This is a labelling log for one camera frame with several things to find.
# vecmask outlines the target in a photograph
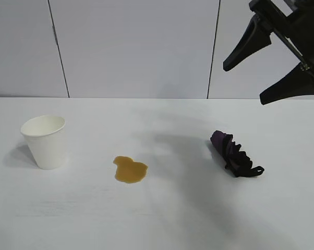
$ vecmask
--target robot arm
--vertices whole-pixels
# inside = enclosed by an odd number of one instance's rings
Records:
[[[293,10],[285,16],[271,0],[252,0],[256,14],[223,63],[225,71],[271,44],[274,33],[300,60],[283,79],[260,94],[262,104],[300,95],[314,95],[314,0],[284,0]]]

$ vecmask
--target brown liquid spill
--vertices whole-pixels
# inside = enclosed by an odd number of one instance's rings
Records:
[[[135,162],[129,157],[118,156],[114,159],[113,163],[117,165],[115,179],[121,182],[139,182],[147,174],[147,165]]]

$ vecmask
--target paper cup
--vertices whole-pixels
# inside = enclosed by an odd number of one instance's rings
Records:
[[[54,169],[67,159],[64,135],[65,119],[59,116],[39,116],[27,121],[20,129],[37,165]]]

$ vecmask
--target white table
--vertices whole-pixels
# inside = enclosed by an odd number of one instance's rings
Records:
[[[41,170],[19,134],[67,120],[67,166]],[[265,172],[233,178],[214,130]],[[114,179],[116,156],[149,166]],[[314,101],[0,98],[0,249],[314,250]]]

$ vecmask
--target coffee puddle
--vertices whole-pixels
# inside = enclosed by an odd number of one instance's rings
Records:
[[[147,165],[126,156],[117,156],[113,163],[117,165],[115,179],[121,182],[139,182],[147,174]]]

